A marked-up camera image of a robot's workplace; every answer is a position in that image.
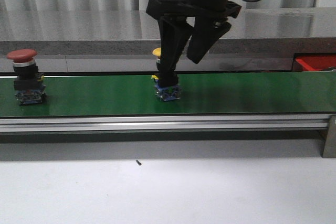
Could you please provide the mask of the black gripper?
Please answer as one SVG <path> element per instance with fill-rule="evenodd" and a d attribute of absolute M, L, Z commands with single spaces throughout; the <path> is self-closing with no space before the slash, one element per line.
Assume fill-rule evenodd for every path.
<path fill-rule="evenodd" d="M 153 18 L 159 18 L 159 86 L 170 87 L 178 84 L 176 65 L 191 34 L 187 57 L 197 64 L 212 45 L 230 30 L 231 24 L 226 17 L 236 18 L 241 8 L 229 0 L 149 0 L 146 13 Z M 186 17 L 196 17 L 194 30 L 187 23 Z"/>

